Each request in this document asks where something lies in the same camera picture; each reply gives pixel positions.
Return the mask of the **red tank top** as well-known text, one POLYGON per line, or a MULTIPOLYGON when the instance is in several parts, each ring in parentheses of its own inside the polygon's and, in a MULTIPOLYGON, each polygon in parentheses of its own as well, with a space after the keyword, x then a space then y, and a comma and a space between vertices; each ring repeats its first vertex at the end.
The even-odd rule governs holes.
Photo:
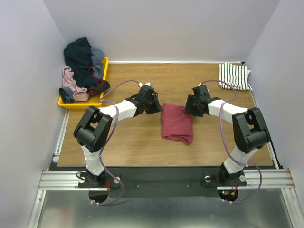
POLYGON ((186 145, 192 143, 192 115, 185 113, 184 106, 163 103, 161 124, 161 136, 163 139, 184 142, 186 145))

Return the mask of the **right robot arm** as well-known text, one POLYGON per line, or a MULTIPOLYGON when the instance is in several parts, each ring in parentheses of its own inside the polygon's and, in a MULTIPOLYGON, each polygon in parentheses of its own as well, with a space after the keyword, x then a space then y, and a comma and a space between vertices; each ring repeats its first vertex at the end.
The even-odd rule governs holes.
POLYGON ((217 116, 220 121, 221 137, 228 158, 221 164, 218 179, 222 185, 230 185, 238 180, 250 158, 270 141, 270 133, 259 108, 243 108, 210 96, 196 97, 189 94, 185 113, 203 117, 204 114, 217 116), (235 147, 228 151, 223 130, 223 121, 233 126, 235 147))

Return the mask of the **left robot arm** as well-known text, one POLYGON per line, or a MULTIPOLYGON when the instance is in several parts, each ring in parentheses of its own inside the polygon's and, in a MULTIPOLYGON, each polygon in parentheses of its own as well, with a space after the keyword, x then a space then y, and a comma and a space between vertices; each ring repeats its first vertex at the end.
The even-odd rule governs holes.
POLYGON ((113 136, 118 122, 134 118, 142 113, 154 114, 162 111, 158 93, 153 90, 139 92, 119 103, 111 100, 111 106, 97 108, 90 106, 86 109, 74 130, 74 137, 84 152, 86 173, 77 173, 81 184, 88 182, 95 187, 110 185, 110 178, 116 184, 122 184, 121 178, 115 177, 106 169, 103 161, 103 150, 113 136))

